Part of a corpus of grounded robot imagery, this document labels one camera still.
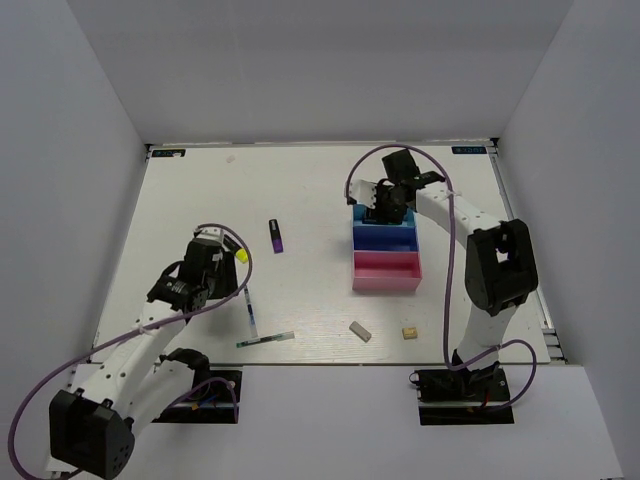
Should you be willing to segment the yellow and black highlighter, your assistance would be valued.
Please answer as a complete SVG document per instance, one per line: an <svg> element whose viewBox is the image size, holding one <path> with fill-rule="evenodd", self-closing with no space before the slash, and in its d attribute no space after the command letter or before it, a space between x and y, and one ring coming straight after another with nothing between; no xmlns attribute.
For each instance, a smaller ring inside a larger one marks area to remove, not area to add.
<svg viewBox="0 0 640 480"><path fill-rule="evenodd" d="M230 236L226 236L223 239L223 244L238 261L242 264L248 263L249 259L246 250L236 240Z"/></svg>

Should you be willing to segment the purple and black highlighter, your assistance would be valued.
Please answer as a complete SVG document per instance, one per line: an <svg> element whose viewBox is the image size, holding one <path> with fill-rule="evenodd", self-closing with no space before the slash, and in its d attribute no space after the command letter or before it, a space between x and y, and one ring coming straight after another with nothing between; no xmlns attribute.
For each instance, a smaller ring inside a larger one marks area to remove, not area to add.
<svg viewBox="0 0 640 480"><path fill-rule="evenodd" d="M269 220L269 233L272 243L272 248L275 254L284 252L284 246L281 236L280 227L276 219Z"/></svg>

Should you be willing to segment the blue and white pen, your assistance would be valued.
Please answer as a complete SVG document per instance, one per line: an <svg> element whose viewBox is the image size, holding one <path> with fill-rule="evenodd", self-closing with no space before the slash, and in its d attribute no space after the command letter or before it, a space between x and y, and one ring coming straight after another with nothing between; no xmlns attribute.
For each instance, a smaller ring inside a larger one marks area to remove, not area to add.
<svg viewBox="0 0 640 480"><path fill-rule="evenodd" d="M246 307L249 315L249 328L250 328L251 338L255 339L259 337L259 333L256 325L255 313L254 313L250 291L248 287L244 288L244 297L245 297Z"/></svg>

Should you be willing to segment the green and white pen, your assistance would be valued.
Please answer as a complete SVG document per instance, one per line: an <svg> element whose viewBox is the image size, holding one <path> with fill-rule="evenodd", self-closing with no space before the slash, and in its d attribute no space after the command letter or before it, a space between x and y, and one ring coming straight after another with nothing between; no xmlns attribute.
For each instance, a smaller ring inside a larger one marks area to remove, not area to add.
<svg viewBox="0 0 640 480"><path fill-rule="evenodd" d="M252 338L249 340L245 340L245 341L241 341L241 342L237 342L236 343L236 347L237 348L245 348L248 346L253 346L253 345L258 345L258 344L263 344L263 343L270 343L270 342L274 342L274 341L286 341L286 340L291 340L295 338L295 332L294 331L288 331L288 332L283 332L283 333L278 333L278 334L273 334L273 335L268 335L268 336L262 336L262 337L257 337L257 338Z"/></svg>

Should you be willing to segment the grey eraser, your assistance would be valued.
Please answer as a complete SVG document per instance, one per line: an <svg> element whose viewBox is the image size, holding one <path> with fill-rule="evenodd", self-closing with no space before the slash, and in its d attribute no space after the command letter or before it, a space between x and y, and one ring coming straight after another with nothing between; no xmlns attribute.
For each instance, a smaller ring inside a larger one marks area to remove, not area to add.
<svg viewBox="0 0 640 480"><path fill-rule="evenodd" d="M365 343L368 343L372 337L372 334L357 321L349 325L349 330Z"/></svg>

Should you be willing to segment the tan eraser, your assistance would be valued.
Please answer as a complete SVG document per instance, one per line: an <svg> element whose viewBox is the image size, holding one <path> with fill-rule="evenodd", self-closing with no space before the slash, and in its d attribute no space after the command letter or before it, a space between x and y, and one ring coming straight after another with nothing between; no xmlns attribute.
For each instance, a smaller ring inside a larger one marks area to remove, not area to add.
<svg viewBox="0 0 640 480"><path fill-rule="evenodd" d="M418 331L416 327L406 327L402 329L402 336L404 340L414 340L418 338Z"/></svg>

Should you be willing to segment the green and black highlighter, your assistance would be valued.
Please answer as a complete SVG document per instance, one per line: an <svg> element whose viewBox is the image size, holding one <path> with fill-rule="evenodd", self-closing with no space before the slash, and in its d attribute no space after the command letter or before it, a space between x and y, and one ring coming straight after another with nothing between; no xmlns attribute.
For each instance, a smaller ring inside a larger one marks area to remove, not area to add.
<svg viewBox="0 0 640 480"><path fill-rule="evenodd" d="M375 225L399 225L403 222L404 216L397 212L387 212L383 210L369 209L365 210L362 222L365 224Z"/></svg>

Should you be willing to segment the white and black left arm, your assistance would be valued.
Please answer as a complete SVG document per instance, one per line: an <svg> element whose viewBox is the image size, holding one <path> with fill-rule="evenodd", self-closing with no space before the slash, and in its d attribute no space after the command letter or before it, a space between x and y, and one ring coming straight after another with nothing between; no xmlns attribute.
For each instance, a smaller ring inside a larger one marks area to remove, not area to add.
<svg viewBox="0 0 640 480"><path fill-rule="evenodd" d="M193 350L165 351L193 312L238 288L234 253L219 229L198 232L182 260L167 267L146 295L133 338L117 344L75 391L49 405L54 459L102 479L116 478L137 436L177 397L199 399L211 387L208 358Z"/></svg>

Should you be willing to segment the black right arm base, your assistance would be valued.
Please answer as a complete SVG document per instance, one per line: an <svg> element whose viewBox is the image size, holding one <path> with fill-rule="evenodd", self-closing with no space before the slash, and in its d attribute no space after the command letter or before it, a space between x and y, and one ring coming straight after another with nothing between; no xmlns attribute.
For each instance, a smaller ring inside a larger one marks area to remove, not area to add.
<svg viewBox="0 0 640 480"><path fill-rule="evenodd" d="M512 407L497 407L511 399L505 372L467 382L449 369L414 370L409 375L416 389L421 426L480 426L514 424Z"/></svg>

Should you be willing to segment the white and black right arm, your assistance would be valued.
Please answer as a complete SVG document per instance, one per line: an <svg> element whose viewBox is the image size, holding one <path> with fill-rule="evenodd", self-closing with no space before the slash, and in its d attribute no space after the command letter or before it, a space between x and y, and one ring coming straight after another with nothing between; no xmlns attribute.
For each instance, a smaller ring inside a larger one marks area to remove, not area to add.
<svg viewBox="0 0 640 480"><path fill-rule="evenodd" d="M410 209L449 234L444 297L443 356L453 390L472 399L488 385L485 371L499 363L499 351L524 340L504 339L516 311L538 287L538 273L529 229L519 219L500 220L454 191L445 168L425 151L387 144L386 176L372 198L375 212L397 215ZM462 339L449 349L455 250L465 250L464 287L471 301Z"/></svg>

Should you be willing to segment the light blue plastic container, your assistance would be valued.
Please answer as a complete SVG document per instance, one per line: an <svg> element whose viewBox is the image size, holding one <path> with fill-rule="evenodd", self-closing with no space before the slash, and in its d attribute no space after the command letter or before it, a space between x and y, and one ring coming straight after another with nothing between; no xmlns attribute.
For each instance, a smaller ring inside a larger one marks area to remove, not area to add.
<svg viewBox="0 0 640 480"><path fill-rule="evenodd" d="M414 212L407 210L401 223L380 223L370 219L370 215L367 213L368 208L362 204L356 204L352 206L353 222L355 225L369 225L369 226L394 226L394 227L414 227L415 216Z"/></svg>

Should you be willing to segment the dark blue plastic container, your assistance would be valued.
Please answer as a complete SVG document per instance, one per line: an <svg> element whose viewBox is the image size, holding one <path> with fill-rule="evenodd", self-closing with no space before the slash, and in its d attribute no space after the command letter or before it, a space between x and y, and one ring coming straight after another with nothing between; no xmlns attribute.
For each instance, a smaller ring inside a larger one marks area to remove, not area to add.
<svg viewBox="0 0 640 480"><path fill-rule="evenodd" d="M415 227L402 225L358 224L352 227L353 248L356 251L417 252Z"/></svg>

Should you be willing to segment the pink plastic container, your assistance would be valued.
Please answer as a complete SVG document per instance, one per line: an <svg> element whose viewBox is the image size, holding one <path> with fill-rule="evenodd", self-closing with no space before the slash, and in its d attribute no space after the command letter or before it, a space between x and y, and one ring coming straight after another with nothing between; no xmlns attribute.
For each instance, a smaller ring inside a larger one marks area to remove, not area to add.
<svg viewBox="0 0 640 480"><path fill-rule="evenodd" d="M418 252L355 251L352 289L359 292L414 292L422 281Z"/></svg>

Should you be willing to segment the blue corner label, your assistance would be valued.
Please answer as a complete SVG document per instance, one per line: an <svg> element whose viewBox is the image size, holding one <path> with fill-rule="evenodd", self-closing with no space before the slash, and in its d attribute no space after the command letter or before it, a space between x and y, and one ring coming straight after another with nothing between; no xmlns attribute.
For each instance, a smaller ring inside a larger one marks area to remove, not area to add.
<svg viewBox="0 0 640 480"><path fill-rule="evenodd" d="M485 146L458 145L451 147L454 155L486 155Z"/></svg>
<svg viewBox="0 0 640 480"><path fill-rule="evenodd" d="M185 149L155 149L151 152L152 158L181 158L185 155Z"/></svg>

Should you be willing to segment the left blue corner label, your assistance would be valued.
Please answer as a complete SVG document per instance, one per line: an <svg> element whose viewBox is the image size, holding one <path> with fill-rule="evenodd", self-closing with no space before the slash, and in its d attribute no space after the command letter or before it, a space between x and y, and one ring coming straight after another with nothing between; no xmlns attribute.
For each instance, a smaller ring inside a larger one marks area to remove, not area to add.
<svg viewBox="0 0 640 480"><path fill-rule="evenodd" d="M151 152L152 158L181 158L185 155L185 149L155 149Z"/></svg>

